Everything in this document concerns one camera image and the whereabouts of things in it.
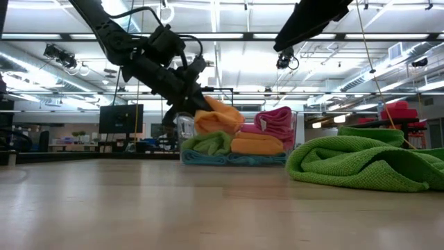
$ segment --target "wooden floor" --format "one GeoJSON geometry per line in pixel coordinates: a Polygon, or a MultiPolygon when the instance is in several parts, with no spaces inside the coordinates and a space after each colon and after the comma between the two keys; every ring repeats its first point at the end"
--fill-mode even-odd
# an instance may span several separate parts
{"type": "Polygon", "coordinates": [[[84,160],[0,170],[0,249],[444,249],[444,195],[283,169],[84,160]]]}

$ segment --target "potted plant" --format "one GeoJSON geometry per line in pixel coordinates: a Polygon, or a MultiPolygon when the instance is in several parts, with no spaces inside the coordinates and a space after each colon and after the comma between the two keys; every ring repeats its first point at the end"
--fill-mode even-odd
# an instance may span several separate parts
{"type": "Polygon", "coordinates": [[[73,132],[71,134],[74,137],[74,144],[78,144],[78,141],[77,141],[77,139],[78,139],[78,132],[73,132]]]}
{"type": "Polygon", "coordinates": [[[83,144],[83,136],[86,135],[86,132],[80,131],[80,132],[78,132],[78,135],[80,136],[79,144],[83,144]]]}

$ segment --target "green towel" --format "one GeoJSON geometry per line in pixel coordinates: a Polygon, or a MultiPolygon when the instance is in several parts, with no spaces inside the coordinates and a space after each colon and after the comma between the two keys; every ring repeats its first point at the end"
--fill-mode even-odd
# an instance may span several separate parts
{"type": "Polygon", "coordinates": [[[298,147],[286,169],[297,181],[323,185],[394,192],[444,190],[444,149],[393,146],[402,143],[396,130],[343,127],[338,136],[317,138],[298,147]]]}
{"type": "Polygon", "coordinates": [[[182,150],[194,150],[206,156],[225,156],[230,153],[232,138],[223,131],[197,135],[182,143],[182,150]]]}

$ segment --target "transparent container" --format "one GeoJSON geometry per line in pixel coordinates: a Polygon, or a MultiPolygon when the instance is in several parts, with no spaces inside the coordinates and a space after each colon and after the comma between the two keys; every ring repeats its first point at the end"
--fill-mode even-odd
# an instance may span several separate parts
{"type": "MultiPolygon", "coordinates": [[[[293,129],[293,141],[296,141],[296,117],[297,113],[292,112],[291,128],[293,129]]],[[[287,147],[285,153],[279,156],[247,156],[230,153],[226,156],[205,156],[199,152],[183,150],[182,143],[197,136],[194,128],[194,119],[187,116],[179,116],[178,141],[180,145],[180,161],[184,165],[210,165],[210,166],[238,166],[238,167],[284,167],[289,154],[295,149],[293,143],[287,147]]]]}

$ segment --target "monitor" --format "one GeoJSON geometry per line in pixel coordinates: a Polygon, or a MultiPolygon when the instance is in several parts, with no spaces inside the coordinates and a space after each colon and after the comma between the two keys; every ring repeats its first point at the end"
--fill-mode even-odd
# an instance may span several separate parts
{"type": "MultiPolygon", "coordinates": [[[[137,133],[143,133],[144,106],[137,107],[137,133]]],[[[99,133],[134,133],[136,105],[100,107],[99,133]]]]}

